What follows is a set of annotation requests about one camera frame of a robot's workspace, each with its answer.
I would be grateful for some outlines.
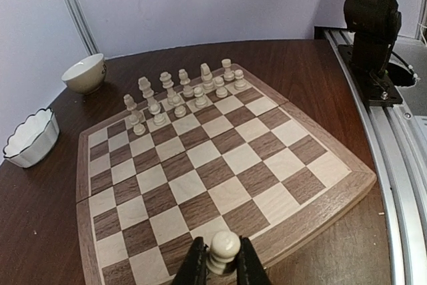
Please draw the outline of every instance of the dark wooden table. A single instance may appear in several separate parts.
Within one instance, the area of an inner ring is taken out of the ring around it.
[[[107,62],[107,83],[90,96],[65,90],[52,104],[61,128],[54,150],[22,170],[0,167],[0,284],[84,283],[75,216],[81,131],[123,110],[123,95],[142,100],[137,79],[186,68],[199,73],[221,59],[247,68],[278,90],[374,170],[350,89],[327,41],[244,41],[167,49]],[[386,223],[378,183],[353,210],[270,271],[274,284],[390,284]]]

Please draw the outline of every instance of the white wall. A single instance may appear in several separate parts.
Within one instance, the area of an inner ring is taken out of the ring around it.
[[[85,55],[63,0],[0,0],[1,148],[56,98],[62,73]]]
[[[415,36],[421,0],[399,0],[402,35]],[[245,39],[310,38],[345,27],[344,0],[80,0],[107,57]]]

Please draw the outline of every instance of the white bowl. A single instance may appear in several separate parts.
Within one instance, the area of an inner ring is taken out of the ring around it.
[[[97,53],[71,66],[61,79],[72,91],[86,95],[101,87],[106,73],[104,55]]]
[[[3,149],[6,160],[22,168],[40,162],[55,145],[59,127],[52,109],[40,109],[20,124]]]

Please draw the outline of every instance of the chessboard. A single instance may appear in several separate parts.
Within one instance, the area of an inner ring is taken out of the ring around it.
[[[375,174],[339,141],[243,67],[246,86],[207,106],[182,95],[177,118],[166,92],[147,102],[143,135],[129,111],[81,133],[77,221],[87,285],[169,284],[190,244],[220,230],[249,237],[265,267],[316,237],[355,206]],[[224,68],[212,72],[224,74]],[[193,79],[191,86],[202,83]],[[209,275],[208,284],[235,276]]]

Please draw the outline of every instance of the wooden tabletop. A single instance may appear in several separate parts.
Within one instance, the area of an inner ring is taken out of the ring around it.
[[[161,91],[167,70],[190,77],[203,62],[244,66],[289,98],[374,170],[350,89],[324,40],[244,41],[143,53],[107,62],[102,88],[87,96],[65,90],[52,104],[61,128],[54,150],[22,170],[0,166],[0,283],[85,284],[75,215],[77,142],[81,131],[123,110],[123,95],[142,100],[137,79]],[[385,217],[378,183],[353,210],[269,271],[274,284],[391,284]]]

